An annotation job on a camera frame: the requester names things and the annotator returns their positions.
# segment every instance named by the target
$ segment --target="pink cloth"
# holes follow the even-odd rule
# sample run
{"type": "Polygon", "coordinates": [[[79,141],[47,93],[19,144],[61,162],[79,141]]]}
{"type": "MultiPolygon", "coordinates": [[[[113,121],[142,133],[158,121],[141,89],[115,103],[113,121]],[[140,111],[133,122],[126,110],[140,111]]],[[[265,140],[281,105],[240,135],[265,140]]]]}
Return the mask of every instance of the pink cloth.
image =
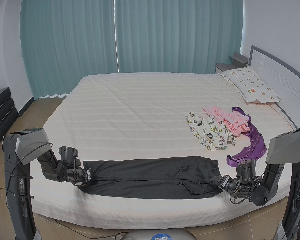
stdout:
{"type": "Polygon", "coordinates": [[[228,130],[237,137],[240,133],[250,131],[248,126],[249,117],[240,114],[238,111],[226,112],[217,106],[202,108],[207,115],[214,115],[214,119],[220,123],[222,121],[228,130]]]}

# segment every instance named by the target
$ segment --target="bed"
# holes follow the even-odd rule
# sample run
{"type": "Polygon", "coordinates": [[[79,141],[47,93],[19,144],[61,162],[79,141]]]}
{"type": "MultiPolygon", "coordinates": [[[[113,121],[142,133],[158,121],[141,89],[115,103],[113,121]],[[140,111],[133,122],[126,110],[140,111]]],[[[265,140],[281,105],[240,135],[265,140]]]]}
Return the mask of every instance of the bed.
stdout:
{"type": "MultiPolygon", "coordinates": [[[[300,74],[293,73],[287,65],[255,47],[251,49],[251,56],[254,70],[282,96],[281,101],[287,99],[283,105],[281,102],[279,105],[246,103],[236,88],[218,74],[90,75],[81,79],[44,125],[53,151],[59,157],[59,147],[75,147],[81,162],[199,155],[218,160],[222,175],[235,176],[236,169],[227,165],[226,156],[235,155],[248,146],[249,138],[240,135],[235,146],[228,144],[226,150],[209,151],[191,134],[185,115],[193,111],[205,116],[202,106],[219,106],[228,111],[239,106],[252,117],[267,147],[271,138],[300,124],[297,122],[299,113],[291,111],[286,102],[292,99],[299,103],[300,95],[287,94],[280,85],[282,79],[286,80],[285,76],[292,76],[293,81],[299,82],[300,74]],[[278,75],[273,74],[275,71],[280,73],[279,83],[278,75]]],[[[292,86],[296,93],[300,89],[297,84],[289,79],[289,87],[292,86]]],[[[257,161],[257,175],[263,173],[265,159],[266,154],[257,161]]],[[[248,201],[233,205],[224,192],[213,198],[181,200],[91,195],[70,183],[45,179],[36,160],[31,162],[30,171],[34,212],[89,227],[193,227],[227,221],[258,208],[248,201]]],[[[291,164],[286,164],[278,192],[268,204],[288,195],[290,175],[291,164]]]]}

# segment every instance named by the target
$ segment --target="purple garment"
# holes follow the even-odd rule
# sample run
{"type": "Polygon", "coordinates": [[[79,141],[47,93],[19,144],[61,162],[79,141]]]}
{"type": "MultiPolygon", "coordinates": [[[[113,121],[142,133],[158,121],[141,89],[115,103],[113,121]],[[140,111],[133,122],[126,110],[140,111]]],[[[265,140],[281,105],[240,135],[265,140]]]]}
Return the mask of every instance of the purple garment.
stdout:
{"type": "MultiPolygon", "coordinates": [[[[244,111],[239,107],[233,107],[232,111],[238,111],[242,115],[246,115],[244,111]]],[[[261,158],[267,151],[267,147],[263,140],[263,136],[258,132],[257,128],[251,123],[251,117],[249,117],[248,127],[250,128],[249,132],[242,133],[250,138],[250,145],[244,147],[241,152],[237,155],[230,156],[227,155],[227,163],[231,167],[237,167],[238,163],[248,159],[255,159],[257,161],[261,158]]]]}

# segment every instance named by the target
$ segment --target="crumpled clothing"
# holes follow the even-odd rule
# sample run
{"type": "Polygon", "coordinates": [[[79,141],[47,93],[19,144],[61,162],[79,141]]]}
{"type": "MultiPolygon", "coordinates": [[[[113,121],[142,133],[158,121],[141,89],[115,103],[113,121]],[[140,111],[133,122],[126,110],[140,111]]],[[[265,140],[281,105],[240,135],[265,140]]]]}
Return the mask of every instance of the crumpled clothing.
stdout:
{"type": "Polygon", "coordinates": [[[186,115],[187,123],[194,136],[199,139],[200,144],[208,150],[226,149],[227,142],[236,144],[235,137],[221,121],[215,121],[215,116],[210,115],[206,118],[197,116],[194,112],[186,115]]]}
{"type": "Polygon", "coordinates": [[[250,131],[248,127],[248,116],[242,115],[238,111],[226,112],[218,106],[203,107],[202,109],[207,115],[214,115],[214,119],[218,123],[222,122],[236,137],[238,137],[240,133],[250,131]]]}
{"type": "MultiPolygon", "coordinates": [[[[239,111],[240,114],[245,115],[244,111],[239,107],[233,107],[232,111],[239,111]]],[[[263,140],[263,136],[258,132],[257,128],[251,123],[251,117],[249,118],[248,126],[250,128],[249,132],[242,133],[250,138],[250,145],[244,147],[238,154],[234,156],[227,155],[227,163],[231,167],[237,167],[239,162],[248,159],[255,159],[257,161],[261,158],[267,151],[267,147],[263,140]]]]}

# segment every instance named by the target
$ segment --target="gray headboard frame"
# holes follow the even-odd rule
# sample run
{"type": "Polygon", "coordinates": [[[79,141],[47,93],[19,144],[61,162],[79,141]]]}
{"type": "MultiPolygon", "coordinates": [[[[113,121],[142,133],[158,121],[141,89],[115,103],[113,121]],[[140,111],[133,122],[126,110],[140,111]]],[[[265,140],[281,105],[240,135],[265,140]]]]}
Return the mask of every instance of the gray headboard frame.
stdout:
{"type": "MultiPolygon", "coordinates": [[[[278,62],[280,65],[284,66],[285,68],[287,68],[288,70],[290,70],[292,73],[294,73],[296,76],[300,77],[300,72],[298,72],[296,69],[294,69],[293,67],[291,67],[290,65],[288,65],[287,63],[285,63],[284,61],[280,60],[279,58],[273,56],[272,54],[258,48],[255,46],[251,46],[251,51],[250,51],[250,57],[249,57],[249,66],[251,66],[251,61],[252,61],[252,53],[253,50],[256,50],[260,53],[262,53],[263,55],[273,59],[274,61],[278,62]]],[[[289,120],[294,124],[294,126],[297,128],[296,124],[293,122],[293,120],[289,117],[289,115],[280,107],[279,104],[277,104],[278,107],[281,109],[281,111],[289,118],[289,120]]]]}

